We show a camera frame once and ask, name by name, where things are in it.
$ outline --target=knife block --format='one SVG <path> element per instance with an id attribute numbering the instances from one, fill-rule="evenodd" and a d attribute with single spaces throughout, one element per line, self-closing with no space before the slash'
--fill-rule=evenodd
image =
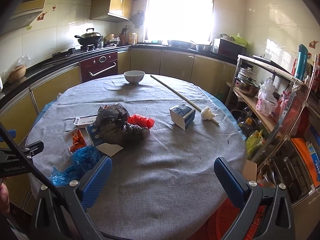
<path id="1" fill-rule="evenodd" d="M 119 34 L 119 38 L 120 38 L 120 44 L 125 45 L 125 38 L 126 38 L 126 34 Z"/>

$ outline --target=blue plastic bag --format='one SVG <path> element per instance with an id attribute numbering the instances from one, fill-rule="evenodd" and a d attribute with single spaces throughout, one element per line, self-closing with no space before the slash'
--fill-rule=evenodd
<path id="1" fill-rule="evenodd" d="M 96 147 L 82 147 L 71 155 L 72 165 L 65 171 L 58 171 L 53 166 L 50 180 L 55 186 L 65 186 L 72 180 L 80 180 L 87 171 L 94 168 L 101 157 L 102 153 Z"/>

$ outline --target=microwave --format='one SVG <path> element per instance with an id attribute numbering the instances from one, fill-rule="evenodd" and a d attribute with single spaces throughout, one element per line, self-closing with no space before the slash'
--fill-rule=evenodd
<path id="1" fill-rule="evenodd" d="M 220 38 L 214 39 L 212 52 L 226 57 L 238 59 L 238 55 L 245 55 L 247 49 L 239 44 L 235 44 L 231 41 Z"/>

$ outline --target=person's hand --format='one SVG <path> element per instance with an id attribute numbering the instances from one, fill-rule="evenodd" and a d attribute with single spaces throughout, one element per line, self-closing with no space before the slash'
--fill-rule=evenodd
<path id="1" fill-rule="evenodd" d="M 4 215 L 10 212 L 9 191 L 3 182 L 0 184 L 0 211 Z"/>

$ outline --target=yellow plastic bag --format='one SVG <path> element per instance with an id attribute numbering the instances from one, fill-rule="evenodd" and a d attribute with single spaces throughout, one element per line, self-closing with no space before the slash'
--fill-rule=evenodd
<path id="1" fill-rule="evenodd" d="M 262 131 L 254 131 L 252 135 L 247 139 L 247 154 L 248 157 L 251 156 L 253 151 L 263 144 L 264 140 L 262 137 Z"/>

